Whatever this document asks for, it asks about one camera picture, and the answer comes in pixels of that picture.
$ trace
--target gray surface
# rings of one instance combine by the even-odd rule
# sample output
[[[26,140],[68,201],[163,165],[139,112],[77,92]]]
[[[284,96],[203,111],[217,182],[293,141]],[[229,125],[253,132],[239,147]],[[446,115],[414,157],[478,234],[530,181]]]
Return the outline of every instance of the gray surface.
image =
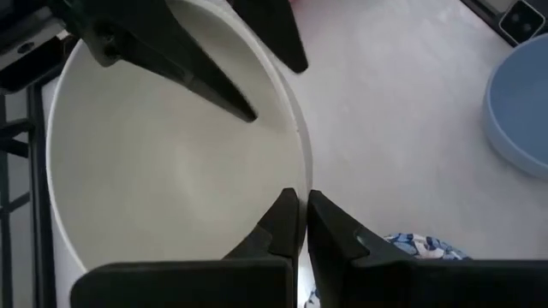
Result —
[[[455,0],[299,0],[309,56],[285,71],[311,135],[314,187],[379,234],[434,235],[474,258],[548,257],[548,184],[481,128],[510,47]]]

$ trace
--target blue bowl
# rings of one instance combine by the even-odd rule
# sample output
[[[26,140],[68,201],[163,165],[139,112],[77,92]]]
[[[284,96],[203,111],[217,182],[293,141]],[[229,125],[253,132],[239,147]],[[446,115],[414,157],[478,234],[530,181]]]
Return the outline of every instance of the blue bowl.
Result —
[[[521,44],[495,69],[483,117],[503,157],[548,180],[548,35]]]

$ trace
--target bowl rim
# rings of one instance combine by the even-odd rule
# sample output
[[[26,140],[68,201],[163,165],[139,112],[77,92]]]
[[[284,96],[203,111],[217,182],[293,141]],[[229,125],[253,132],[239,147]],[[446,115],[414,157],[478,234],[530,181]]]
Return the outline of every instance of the bowl rim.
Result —
[[[307,134],[306,123],[304,122],[303,118],[301,118],[298,114],[295,113],[295,108],[299,108],[299,106],[297,105],[297,102],[293,102],[293,100],[289,97],[288,91],[290,91],[290,89],[285,88],[284,83],[282,82],[282,77],[280,76],[280,73],[278,72],[277,67],[274,65],[274,62],[272,61],[272,57],[267,52],[267,49],[259,42],[255,34],[251,32],[251,30],[239,19],[239,17],[236,14],[231,14],[231,12],[228,9],[223,8],[222,7],[223,5],[220,3],[213,3],[210,1],[204,1],[204,0],[170,0],[169,2],[190,3],[216,16],[219,20],[221,20],[228,27],[230,27],[232,31],[234,31],[240,37],[240,39],[242,39],[243,43],[246,44],[247,47],[251,50],[251,52],[257,57],[257,61],[264,68],[266,74],[268,75],[272,83],[272,86],[276,94],[280,97],[281,105],[284,106],[288,115],[290,116],[289,118],[291,122],[290,125],[293,126],[292,128],[295,130],[295,133],[297,134],[297,138],[300,141],[298,142],[298,147],[303,157],[302,174],[304,175],[304,181],[305,181],[304,184],[306,186],[305,188],[309,192],[312,189],[312,170],[310,169],[311,164],[308,163],[308,161],[311,162],[313,158],[312,158],[311,145],[309,144],[309,139],[308,139],[309,136]],[[55,219],[55,223],[57,224],[57,228],[61,235],[61,240],[64,243],[64,245],[66,245],[66,248],[68,249],[68,254],[76,262],[76,265],[78,269],[80,270],[81,275],[86,273],[89,269],[83,264],[83,261],[80,258],[79,254],[77,253],[74,245],[72,244],[72,241],[69,238],[67,229],[65,228],[63,224],[60,210],[57,207],[57,202],[55,198],[55,189],[54,189],[55,185],[53,183],[53,179],[51,178],[50,170],[51,170],[51,135],[53,134],[52,125],[53,125],[53,122],[55,121],[57,101],[60,96],[61,85],[63,81],[67,78],[66,75],[69,71],[69,67],[71,67],[71,64],[72,62],[74,62],[76,55],[80,52],[82,48],[86,48],[86,45],[83,40],[79,40],[79,42],[76,44],[73,51],[69,55],[63,67],[63,71],[61,72],[61,75],[59,76],[59,80],[57,82],[57,86],[53,94],[51,111],[48,117],[47,131],[46,131],[46,147],[45,147],[46,148],[45,149],[46,177],[47,177],[47,183],[48,183],[49,192],[50,192],[50,202],[51,202],[51,211],[52,211],[53,219]],[[306,200],[307,197],[308,197],[307,195],[299,196],[299,199]]]
[[[508,56],[506,56],[498,65],[497,65],[497,68],[495,68],[495,70],[493,70],[493,72],[491,73],[491,76],[489,77],[489,80],[487,81],[487,88],[486,88],[486,91],[485,91],[485,102],[487,104],[487,110],[489,112],[489,117],[491,118],[491,122],[492,124],[495,126],[495,128],[497,129],[497,131],[499,132],[500,136],[502,137],[502,139],[508,144],[510,145],[513,149],[515,149],[517,151],[517,154],[521,155],[522,157],[524,157],[525,159],[527,159],[530,163],[534,163],[536,164],[539,168],[542,168],[544,169],[544,171],[548,171],[548,162],[544,163],[542,161],[540,161],[539,159],[537,159],[536,157],[533,157],[531,156],[529,153],[527,153],[525,150],[523,150],[520,146],[518,146],[507,134],[506,132],[503,130],[503,128],[499,125],[498,123],[498,119],[497,117],[495,116],[495,113],[493,112],[493,109],[492,109],[492,100],[491,100],[491,90],[493,88],[493,81],[495,80],[495,78],[497,77],[498,75],[498,72],[500,71],[501,67],[512,57],[512,56],[515,56],[520,50],[522,49],[525,49],[527,47],[529,47],[530,44],[535,44],[535,42],[537,41],[540,41],[540,40],[544,40],[544,39],[547,39],[548,40],[548,33],[545,33],[545,34],[542,34],[542,35],[539,35],[538,37],[536,38],[532,38],[532,39],[529,39],[527,42],[525,43],[522,43],[520,45],[518,45],[517,47],[514,48],[514,50],[512,50],[512,52],[510,52],[510,54]]]

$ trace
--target white countertop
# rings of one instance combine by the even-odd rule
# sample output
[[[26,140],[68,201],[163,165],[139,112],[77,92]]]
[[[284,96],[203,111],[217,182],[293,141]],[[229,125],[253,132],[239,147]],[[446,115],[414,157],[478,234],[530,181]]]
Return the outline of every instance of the white countertop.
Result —
[[[298,0],[310,68],[284,69],[311,135],[314,188],[378,234],[447,240],[473,258],[548,257],[548,183],[482,131],[511,48],[458,0]]]

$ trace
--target black metal grate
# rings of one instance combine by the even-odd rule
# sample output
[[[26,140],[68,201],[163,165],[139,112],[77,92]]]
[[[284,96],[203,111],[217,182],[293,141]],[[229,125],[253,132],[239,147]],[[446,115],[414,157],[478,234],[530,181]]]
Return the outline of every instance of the black metal grate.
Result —
[[[55,265],[51,233],[51,211],[45,168],[45,123],[42,88],[63,70],[64,62],[74,47],[75,39],[68,38],[58,65],[27,87],[27,118],[6,120],[6,99],[0,96],[0,240],[2,245],[2,308],[14,306],[14,277],[12,274],[12,234],[10,215],[30,202],[33,235],[33,307],[55,308]],[[28,133],[28,141],[14,137]],[[8,154],[24,157],[29,162],[29,192],[10,202]]]

